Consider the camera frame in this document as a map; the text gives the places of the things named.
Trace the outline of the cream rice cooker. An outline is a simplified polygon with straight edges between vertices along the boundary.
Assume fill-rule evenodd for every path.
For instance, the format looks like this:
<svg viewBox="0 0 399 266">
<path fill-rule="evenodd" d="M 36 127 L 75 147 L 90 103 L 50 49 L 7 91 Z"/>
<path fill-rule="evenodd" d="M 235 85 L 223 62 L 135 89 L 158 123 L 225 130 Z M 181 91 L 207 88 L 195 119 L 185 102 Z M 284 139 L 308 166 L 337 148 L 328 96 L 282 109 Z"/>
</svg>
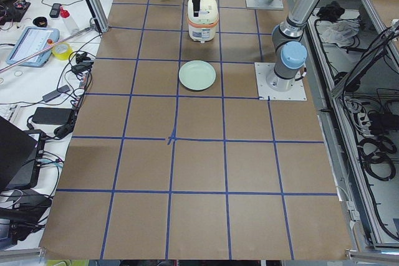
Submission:
<svg viewBox="0 0 399 266">
<path fill-rule="evenodd" d="M 205 43 L 214 39 L 219 22 L 216 0 L 200 0 L 198 17 L 194 16 L 193 2 L 188 0 L 188 30 L 193 41 Z"/>
</svg>

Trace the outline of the green plate near lemon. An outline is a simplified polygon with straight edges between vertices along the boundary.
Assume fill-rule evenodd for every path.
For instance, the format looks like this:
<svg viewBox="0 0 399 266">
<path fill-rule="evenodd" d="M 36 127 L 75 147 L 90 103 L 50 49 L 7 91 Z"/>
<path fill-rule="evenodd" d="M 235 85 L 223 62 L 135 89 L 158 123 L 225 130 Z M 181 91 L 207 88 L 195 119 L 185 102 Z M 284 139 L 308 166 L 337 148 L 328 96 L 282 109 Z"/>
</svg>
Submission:
<svg viewBox="0 0 399 266">
<path fill-rule="evenodd" d="M 194 91 L 206 90 L 216 80 L 214 67 L 202 60 L 192 60 L 185 63 L 179 70 L 180 83 Z"/>
</svg>

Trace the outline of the red cap bottle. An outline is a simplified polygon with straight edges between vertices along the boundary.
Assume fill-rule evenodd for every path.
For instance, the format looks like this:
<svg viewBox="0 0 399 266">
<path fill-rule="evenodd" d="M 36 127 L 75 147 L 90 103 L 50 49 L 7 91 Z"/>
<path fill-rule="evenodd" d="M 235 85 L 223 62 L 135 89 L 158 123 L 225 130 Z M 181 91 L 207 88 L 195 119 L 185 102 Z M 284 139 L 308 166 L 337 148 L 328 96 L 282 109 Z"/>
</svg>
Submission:
<svg viewBox="0 0 399 266">
<path fill-rule="evenodd" d="M 75 34 L 79 31 L 79 27 L 76 24 L 74 18 L 70 15 L 69 11 L 64 9 L 62 6 L 60 7 L 60 16 L 61 16 L 67 30 L 71 34 Z"/>
</svg>

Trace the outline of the black phone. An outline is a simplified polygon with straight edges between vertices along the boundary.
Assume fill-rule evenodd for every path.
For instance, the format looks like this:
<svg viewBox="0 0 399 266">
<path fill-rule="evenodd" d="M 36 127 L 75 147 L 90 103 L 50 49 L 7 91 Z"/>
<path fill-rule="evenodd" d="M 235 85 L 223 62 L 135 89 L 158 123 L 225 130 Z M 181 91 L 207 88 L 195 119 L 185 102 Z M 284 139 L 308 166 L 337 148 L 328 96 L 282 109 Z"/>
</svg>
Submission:
<svg viewBox="0 0 399 266">
<path fill-rule="evenodd" d="M 50 9 L 49 17 L 58 18 L 60 15 L 61 7 L 62 7 L 62 5 L 60 3 L 53 3 L 53 5 Z"/>
</svg>

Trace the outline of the yellow tape roll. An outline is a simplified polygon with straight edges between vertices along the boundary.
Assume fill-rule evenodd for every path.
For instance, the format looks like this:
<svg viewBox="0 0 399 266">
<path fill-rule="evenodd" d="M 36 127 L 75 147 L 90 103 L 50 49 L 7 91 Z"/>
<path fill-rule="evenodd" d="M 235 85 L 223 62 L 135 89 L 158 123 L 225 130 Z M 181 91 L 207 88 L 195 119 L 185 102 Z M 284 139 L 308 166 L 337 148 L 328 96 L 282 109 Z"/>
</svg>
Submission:
<svg viewBox="0 0 399 266">
<path fill-rule="evenodd" d="M 70 44 L 63 42 L 53 46 L 51 52 L 56 59 L 64 61 L 69 60 L 69 57 L 72 54 L 73 50 Z"/>
</svg>

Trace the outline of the blue teach pendant tablet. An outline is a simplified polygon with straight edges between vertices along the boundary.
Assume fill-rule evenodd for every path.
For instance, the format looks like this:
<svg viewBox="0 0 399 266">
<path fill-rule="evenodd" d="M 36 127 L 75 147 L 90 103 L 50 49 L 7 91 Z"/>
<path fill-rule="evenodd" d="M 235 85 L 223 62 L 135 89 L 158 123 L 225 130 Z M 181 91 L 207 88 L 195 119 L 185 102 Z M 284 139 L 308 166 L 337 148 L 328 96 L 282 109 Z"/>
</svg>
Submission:
<svg viewBox="0 0 399 266">
<path fill-rule="evenodd" d="M 25 28 L 16 42 L 16 45 L 8 55 L 6 63 L 9 65 L 14 64 L 32 54 L 35 54 L 36 52 L 48 48 L 48 46 L 50 46 L 48 40 L 50 39 L 52 42 L 57 42 L 59 36 L 60 32 L 55 28 L 34 26 Z M 50 50 L 42 52 L 21 63 L 21 66 L 42 67 L 47 62 L 50 55 Z"/>
</svg>

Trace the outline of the black power brick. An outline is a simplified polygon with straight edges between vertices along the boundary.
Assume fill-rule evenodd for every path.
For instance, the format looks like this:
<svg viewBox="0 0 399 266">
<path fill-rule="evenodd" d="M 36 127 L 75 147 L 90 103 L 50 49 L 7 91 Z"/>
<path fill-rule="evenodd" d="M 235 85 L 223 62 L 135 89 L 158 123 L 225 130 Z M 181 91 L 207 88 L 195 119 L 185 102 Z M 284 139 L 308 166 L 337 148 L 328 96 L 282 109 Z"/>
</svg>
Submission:
<svg viewBox="0 0 399 266">
<path fill-rule="evenodd" d="M 71 108 L 37 107 L 32 122 L 40 125 L 64 125 L 70 120 Z"/>
</svg>

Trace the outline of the metal rod tool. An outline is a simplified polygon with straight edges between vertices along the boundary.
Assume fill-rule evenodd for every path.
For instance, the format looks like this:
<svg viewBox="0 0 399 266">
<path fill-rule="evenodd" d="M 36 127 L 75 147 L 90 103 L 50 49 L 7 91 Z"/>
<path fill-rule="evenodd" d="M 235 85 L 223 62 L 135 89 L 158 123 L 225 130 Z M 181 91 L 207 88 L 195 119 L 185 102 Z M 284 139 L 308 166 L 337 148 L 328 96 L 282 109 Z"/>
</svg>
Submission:
<svg viewBox="0 0 399 266">
<path fill-rule="evenodd" d="M 67 36 L 67 37 L 65 37 L 65 38 L 63 38 L 63 39 L 61 39 L 60 36 L 59 36 L 59 40 L 58 40 L 57 42 L 52 42 L 52 41 L 49 39 L 49 40 L 48 40 L 48 43 L 50 44 L 50 46 L 48 46 L 48 48 L 46 48 L 46 49 L 43 49 L 43 50 L 41 50 L 41 51 L 39 51 L 39 52 L 36 52 L 35 54 L 32 54 L 32 55 L 30 55 L 29 57 L 26 57 L 25 59 L 22 59 L 22 60 L 20 60 L 20 61 L 14 63 L 14 64 L 11 64 L 11 65 L 7 64 L 7 63 L 6 63 L 6 60 L 5 60 L 5 61 L 4 61 L 4 66 L 1 67 L 1 73 L 4 73 L 4 72 L 8 71 L 9 69 L 11 69 L 11 68 L 13 68 L 13 67 L 16 67 L 16 66 L 21 65 L 21 63 L 25 62 L 26 60 L 29 60 L 29 59 L 32 58 L 32 57 L 35 57 L 35 56 L 39 55 L 39 54 L 42 53 L 42 52 L 47 52 L 48 50 L 50 50 L 50 52 L 51 52 L 52 47 L 55 46 L 55 45 L 57 45 L 57 44 L 60 44 L 60 43 L 63 43 L 63 42 L 67 42 L 67 41 L 69 41 L 69 40 L 71 40 L 71 39 L 78 38 L 78 37 L 80 37 L 80 36 L 82 36 L 82 35 L 84 35 L 84 34 L 86 34 L 86 33 L 88 33 L 88 32 L 94 32 L 94 31 L 95 31 L 94 25 L 89 25 L 88 27 L 86 27 L 86 28 L 84 28 L 84 29 L 81 29 L 81 30 L 78 31 L 77 33 L 72 34 L 72 35 L 69 35 L 69 36 Z"/>
</svg>

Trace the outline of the black laptop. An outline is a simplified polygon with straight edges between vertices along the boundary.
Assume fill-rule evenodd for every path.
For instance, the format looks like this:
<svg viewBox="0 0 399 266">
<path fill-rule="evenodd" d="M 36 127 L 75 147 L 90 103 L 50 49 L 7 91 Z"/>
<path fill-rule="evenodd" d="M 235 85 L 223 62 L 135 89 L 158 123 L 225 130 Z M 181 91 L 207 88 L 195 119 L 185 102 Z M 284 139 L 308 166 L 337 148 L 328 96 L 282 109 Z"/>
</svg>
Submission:
<svg viewBox="0 0 399 266">
<path fill-rule="evenodd" d="M 37 185 L 45 142 L 43 131 L 23 131 L 1 118 L 1 191 Z"/>
</svg>

